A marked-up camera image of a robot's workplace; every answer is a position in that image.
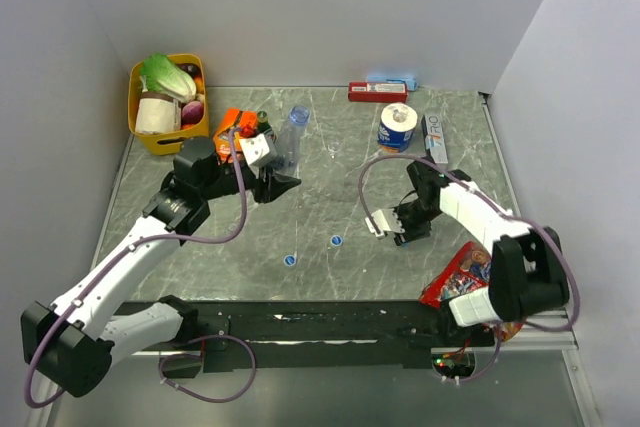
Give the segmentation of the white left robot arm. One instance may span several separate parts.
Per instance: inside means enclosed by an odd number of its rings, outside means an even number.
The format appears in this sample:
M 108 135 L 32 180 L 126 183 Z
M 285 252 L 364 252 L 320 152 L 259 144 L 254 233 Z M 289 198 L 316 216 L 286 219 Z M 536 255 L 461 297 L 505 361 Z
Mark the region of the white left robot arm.
M 206 241 L 195 233 L 210 215 L 211 200 L 238 195 L 246 215 L 249 196 L 270 203 L 300 183 L 270 166 L 253 172 L 236 151 L 219 156 L 208 137 L 184 141 L 160 190 L 120 244 L 51 304 L 34 302 L 23 312 L 26 403 L 45 405 L 32 396 L 35 373 L 57 384 L 60 392 L 81 397 L 135 352 L 161 343 L 191 346 L 198 336 L 198 311 L 175 296 L 120 319 L 114 315 L 160 262 L 187 242 Z

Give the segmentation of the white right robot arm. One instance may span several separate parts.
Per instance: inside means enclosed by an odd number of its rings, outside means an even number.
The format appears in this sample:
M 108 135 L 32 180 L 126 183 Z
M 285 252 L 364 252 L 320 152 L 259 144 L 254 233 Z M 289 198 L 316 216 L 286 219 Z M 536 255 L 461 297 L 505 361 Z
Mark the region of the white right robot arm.
M 401 229 L 394 235 L 396 244 L 428 237 L 432 221 L 447 215 L 463 225 L 491 258 L 486 287 L 444 302 L 445 315 L 437 321 L 444 343 L 461 344 L 476 324 L 523 321 L 569 301 L 569 281 L 555 231 L 517 219 L 461 170 L 443 171 L 417 157 L 407 173 L 417 198 L 393 209 Z

